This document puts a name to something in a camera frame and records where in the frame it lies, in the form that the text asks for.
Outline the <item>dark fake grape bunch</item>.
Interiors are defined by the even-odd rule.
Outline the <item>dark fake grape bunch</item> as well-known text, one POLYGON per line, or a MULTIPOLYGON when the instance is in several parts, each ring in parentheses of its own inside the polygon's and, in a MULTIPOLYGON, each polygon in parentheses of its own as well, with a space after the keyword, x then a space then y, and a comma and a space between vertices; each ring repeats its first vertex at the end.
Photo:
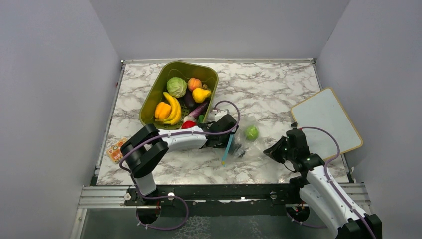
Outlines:
POLYGON ((248 152, 249 147, 246 141, 235 138, 232 141, 229 154, 232 155, 234 158, 243 158, 244 155, 248 152))

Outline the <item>clear zip top bag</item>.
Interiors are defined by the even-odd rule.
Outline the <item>clear zip top bag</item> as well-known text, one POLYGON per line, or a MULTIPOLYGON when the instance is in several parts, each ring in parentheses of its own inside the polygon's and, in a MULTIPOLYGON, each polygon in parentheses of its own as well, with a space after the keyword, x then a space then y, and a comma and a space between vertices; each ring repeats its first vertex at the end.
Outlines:
POLYGON ((229 145, 227 148, 223 150, 223 154, 221 155, 221 164, 223 167, 227 167, 231 164, 234 164, 237 161, 246 161, 248 159, 259 159, 262 157, 265 157, 265 154, 263 151, 265 149, 270 148, 273 146, 276 142, 276 140, 270 138, 266 134, 267 127, 264 125, 264 123, 260 122, 255 116, 246 116, 241 119, 239 128, 237 129, 236 133, 230 137, 229 145), (254 125, 259 130, 259 137, 255 141, 248 141, 245 138, 244 131, 251 125, 254 125), (249 150, 244 155, 243 158, 234 158, 232 155, 229 154, 229 150, 232 144, 232 141, 235 138, 242 139, 247 142, 249 150))

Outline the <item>green fake lime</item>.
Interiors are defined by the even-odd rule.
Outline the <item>green fake lime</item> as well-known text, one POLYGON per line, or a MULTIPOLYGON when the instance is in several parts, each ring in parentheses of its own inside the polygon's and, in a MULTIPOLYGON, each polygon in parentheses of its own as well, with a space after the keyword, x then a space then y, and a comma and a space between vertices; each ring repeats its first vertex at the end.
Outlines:
POLYGON ((259 137, 259 130, 256 126, 251 125, 244 131, 244 135, 248 141, 255 141, 259 137))

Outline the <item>red fake tomato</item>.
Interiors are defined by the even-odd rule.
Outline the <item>red fake tomato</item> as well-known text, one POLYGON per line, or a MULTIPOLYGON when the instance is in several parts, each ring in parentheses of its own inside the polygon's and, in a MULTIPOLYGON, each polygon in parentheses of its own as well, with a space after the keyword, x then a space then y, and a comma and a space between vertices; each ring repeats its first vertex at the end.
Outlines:
POLYGON ((181 129, 189 129, 195 126, 197 126, 197 123, 195 121, 188 120, 182 124, 181 129))

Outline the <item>dark fake eggplant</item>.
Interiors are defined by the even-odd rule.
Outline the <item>dark fake eggplant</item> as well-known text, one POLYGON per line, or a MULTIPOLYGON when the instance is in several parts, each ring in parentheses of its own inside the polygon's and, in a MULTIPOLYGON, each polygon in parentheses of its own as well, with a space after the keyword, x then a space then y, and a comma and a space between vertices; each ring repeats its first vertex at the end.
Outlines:
POLYGON ((191 91, 187 90, 185 92, 185 95, 183 96, 183 100, 188 109, 194 110, 197 107, 197 103, 195 102, 191 91))

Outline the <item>yellow fake lemon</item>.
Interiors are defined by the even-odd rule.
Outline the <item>yellow fake lemon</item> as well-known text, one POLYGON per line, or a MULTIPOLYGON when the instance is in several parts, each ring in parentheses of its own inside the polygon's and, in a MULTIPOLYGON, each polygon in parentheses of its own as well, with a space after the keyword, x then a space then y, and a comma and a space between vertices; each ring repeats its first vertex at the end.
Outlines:
POLYGON ((192 91, 192 97, 198 104, 204 102, 208 97, 212 95, 212 91, 208 89, 196 88, 192 91))

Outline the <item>orange fake peach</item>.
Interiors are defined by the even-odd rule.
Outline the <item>orange fake peach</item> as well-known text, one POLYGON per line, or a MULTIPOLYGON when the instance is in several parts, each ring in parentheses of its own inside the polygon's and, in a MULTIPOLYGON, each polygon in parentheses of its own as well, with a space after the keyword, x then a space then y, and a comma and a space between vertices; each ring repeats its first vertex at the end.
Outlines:
POLYGON ((187 82, 187 87, 189 89, 189 91, 193 91, 197 88, 202 89, 203 88, 203 84, 201 82, 201 80, 197 79, 197 78, 190 78, 187 82))

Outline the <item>green fake cabbage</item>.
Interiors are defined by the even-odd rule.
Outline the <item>green fake cabbage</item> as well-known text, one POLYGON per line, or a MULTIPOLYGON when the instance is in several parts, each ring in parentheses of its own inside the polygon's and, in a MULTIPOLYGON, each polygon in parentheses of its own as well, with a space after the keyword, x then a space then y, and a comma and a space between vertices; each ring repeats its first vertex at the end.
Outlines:
POLYGON ((175 97, 181 98, 185 95, 187 89, 187 83, 184 79, 179 77, 172 77, 167 81, 167 92, 175 97))

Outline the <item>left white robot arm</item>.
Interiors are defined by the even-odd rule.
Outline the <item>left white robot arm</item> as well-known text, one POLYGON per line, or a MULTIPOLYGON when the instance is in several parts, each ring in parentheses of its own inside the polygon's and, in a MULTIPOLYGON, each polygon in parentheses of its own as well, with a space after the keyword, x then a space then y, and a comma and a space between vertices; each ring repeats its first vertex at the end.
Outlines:
POLYGON ((137 197, 144 204, 156 200, 152 171, 168 152, 201 148, 225 148, 238 128, 237 120, 225 115, 216 122, 201 123, 188 129, 159 130, 148 124, 120 147, 136 186, 137 197))

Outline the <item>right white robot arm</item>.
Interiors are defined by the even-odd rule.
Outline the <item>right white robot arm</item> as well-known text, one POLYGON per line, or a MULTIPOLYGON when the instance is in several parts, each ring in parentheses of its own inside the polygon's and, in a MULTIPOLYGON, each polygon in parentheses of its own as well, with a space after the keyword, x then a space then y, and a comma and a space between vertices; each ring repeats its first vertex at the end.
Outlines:
POLYGON ((308 204, 336 239, 381 239, 382 222, 368 214, 335 180, 328 163, 311 153, 302 128, 287 131, 273 146, 264 150, 276 162, 292 163, 300 176, 290 180, 288 198, 308 204))

